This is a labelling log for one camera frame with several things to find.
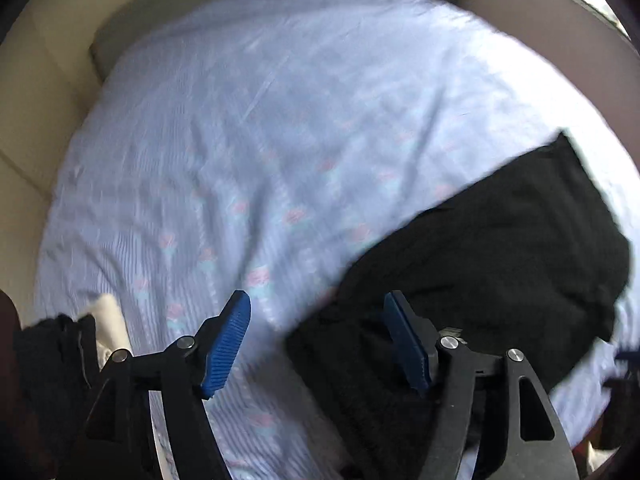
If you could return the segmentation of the beige headboard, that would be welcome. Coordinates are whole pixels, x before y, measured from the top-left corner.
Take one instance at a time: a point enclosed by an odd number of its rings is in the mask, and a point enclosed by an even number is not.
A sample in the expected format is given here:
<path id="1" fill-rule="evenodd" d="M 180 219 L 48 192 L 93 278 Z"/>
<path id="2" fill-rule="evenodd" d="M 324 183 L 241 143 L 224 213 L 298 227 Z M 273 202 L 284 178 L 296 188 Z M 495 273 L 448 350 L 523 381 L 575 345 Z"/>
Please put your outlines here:
<path id="1" fill-rule="evenodd" d="M 1 45 L 1 289 L 22 318 L 132 282 L 182 214 L 216 0 L 28 0 Z"/>

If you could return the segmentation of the floral striped bed sheet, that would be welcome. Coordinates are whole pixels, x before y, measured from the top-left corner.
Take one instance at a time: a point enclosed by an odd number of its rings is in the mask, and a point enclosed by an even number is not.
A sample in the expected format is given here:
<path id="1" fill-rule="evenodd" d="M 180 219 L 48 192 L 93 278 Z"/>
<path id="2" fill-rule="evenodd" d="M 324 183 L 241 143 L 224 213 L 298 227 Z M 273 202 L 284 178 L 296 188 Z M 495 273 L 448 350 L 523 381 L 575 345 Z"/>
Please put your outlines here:
<path id="1" fill-rule="evenodd" d="M 252 300 L 207 415 L 237 479 L 334 479 L 346 453 L 286 333 L 420 211 L 570 135 L 631 245 L 639 175 L 548 61 L 438 0 L 217 0 L 118 61 L 70 141 L 35 309 L 113 295 L 136 353 Z"/>

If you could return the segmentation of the black pants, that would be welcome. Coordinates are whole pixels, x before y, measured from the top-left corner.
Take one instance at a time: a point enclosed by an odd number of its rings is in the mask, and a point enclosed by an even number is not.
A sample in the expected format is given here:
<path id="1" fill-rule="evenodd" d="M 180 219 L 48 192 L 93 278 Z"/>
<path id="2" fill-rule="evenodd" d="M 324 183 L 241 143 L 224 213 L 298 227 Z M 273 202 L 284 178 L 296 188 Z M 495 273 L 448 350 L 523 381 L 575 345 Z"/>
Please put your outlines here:
<path id="1" fill-rule="evenodd" d="M 570 139 L 512 159 L 368 250 L 286 338 L 296 372 L 346 448 L 345 479 L 413 479 L 436 389 L 409 376 L 384 306 L 401 292 L 475 352 L 524 352 L 552 389 L 613 335 L 631 247 Z"/>

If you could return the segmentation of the folded cream garment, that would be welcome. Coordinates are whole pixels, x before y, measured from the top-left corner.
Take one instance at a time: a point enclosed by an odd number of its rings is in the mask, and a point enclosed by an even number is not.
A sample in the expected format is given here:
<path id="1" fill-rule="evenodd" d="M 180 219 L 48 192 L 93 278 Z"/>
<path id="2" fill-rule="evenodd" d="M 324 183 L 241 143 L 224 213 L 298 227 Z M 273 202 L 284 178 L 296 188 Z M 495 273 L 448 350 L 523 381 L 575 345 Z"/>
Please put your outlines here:
<path id="1" fill-rule="evenodd" d="M 116 350 L 126 349 L 132 352 L 131 342 L 122 309 L 116 298 L 104 294 L 96 298 L 80 314 L 93 317 L 96 323 L 96 358 L 102 368 Z"/>

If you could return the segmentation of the folded black garment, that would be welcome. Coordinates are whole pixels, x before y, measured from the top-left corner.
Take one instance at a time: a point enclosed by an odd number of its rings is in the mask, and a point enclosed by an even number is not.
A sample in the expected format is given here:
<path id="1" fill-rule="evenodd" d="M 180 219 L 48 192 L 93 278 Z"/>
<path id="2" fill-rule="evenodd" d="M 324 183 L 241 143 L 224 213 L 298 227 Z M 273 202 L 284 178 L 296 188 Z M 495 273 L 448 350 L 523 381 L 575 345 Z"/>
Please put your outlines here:
<path id="1" fill-rule="evenodd" d="M 53 479 L 77 438 L 99 375 L 96 321 L 90 314 L 46 318 L 14 335 L 13 352 L 26 456 L 37 479 Z"/>

